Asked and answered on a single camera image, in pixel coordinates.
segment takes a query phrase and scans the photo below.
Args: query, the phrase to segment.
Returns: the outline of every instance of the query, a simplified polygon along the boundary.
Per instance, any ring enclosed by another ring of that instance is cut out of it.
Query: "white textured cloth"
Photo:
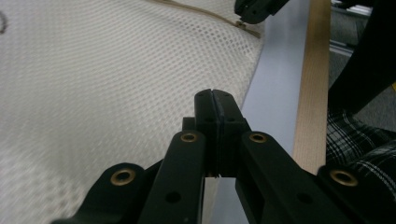
[[[233,0],[178,2],[238,18]],[[162,159],[198,91],[241,105],[263,43],[145,0],[2,0],[0,11],[1,224],[69,217],[106,168]]]

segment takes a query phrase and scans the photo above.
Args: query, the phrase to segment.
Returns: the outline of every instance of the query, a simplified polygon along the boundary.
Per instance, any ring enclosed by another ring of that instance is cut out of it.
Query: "black and white plaid clothing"
[[[396,133],[368,126],[342,109],[329,109],[327,121],[326,163],[352,168],[396,203]]]

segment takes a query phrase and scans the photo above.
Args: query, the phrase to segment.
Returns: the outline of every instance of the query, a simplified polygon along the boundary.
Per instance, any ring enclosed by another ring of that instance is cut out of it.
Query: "wooden strip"
[[[316,174],[325,163],[331,1],[311,0],[292,157]]]

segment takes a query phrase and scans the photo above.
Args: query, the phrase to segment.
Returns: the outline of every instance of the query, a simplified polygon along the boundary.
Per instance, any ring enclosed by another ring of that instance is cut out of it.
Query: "gray carpet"
[[[367,19],[332,12],[331,39],[356,45]],[[347,64],[348,57],[330,52],[330,86]],[[356,118],[378,128],[396,132],[396,91],[389,87],[360,111]]]

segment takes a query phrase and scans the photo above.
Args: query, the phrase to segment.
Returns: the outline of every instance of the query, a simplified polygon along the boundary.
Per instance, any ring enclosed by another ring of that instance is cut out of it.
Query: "person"
[[[354,115],[396,81],[396,1],[377,0],[361,40],[329,89],[326,163],[364,176],[384,202],[396,203],[396,133]]]

